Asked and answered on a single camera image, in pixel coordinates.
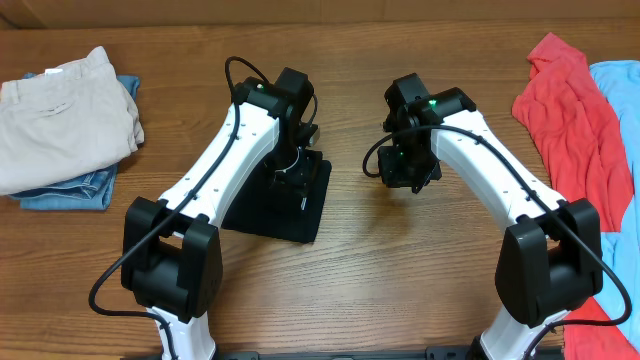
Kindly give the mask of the black t-shirt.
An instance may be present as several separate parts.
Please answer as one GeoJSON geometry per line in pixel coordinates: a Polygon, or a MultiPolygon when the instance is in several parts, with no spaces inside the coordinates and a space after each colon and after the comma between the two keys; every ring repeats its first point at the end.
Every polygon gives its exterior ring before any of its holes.
{"type": "Polygon", "coordinates": [[[224,217],[222,227],[302,244],[315,241],[329,184],[331,163],[306,150],[295,172],[297,187],[275,179],[261,163],[254,168],[224,217]]]}

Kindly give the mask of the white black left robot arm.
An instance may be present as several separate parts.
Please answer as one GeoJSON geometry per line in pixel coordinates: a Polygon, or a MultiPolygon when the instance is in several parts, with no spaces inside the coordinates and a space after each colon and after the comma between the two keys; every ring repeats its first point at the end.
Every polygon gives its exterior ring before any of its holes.
{"type": "Polygon", "coordinates": [[[156,316],[162,359],[216,356],[207,311],[222,280],[221,230],[301,244],[318,233],[331,164],[310,148],[317,125],[301,120],[315,98],[308,76],[249,77],[234,97],[191,169],[125,216],[121,284],[156,316]]]}

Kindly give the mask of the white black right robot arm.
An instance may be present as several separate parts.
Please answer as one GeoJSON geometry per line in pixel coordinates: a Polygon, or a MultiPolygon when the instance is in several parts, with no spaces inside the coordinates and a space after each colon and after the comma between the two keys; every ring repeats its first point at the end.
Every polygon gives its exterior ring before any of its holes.
{"type": "Polygon", "coordinates": [[[385,91],[390,145],[375,148],[390,188],[419,192],[446,163],[491,213],[503,241],[495,273],[502,306],[467,359],[559,359],[540,350],[544,328],[600,292],[600,219],[586,199],[569,201],[529,172],[491,132],[459,88],[431,94],[415,73],[385,91]]]}

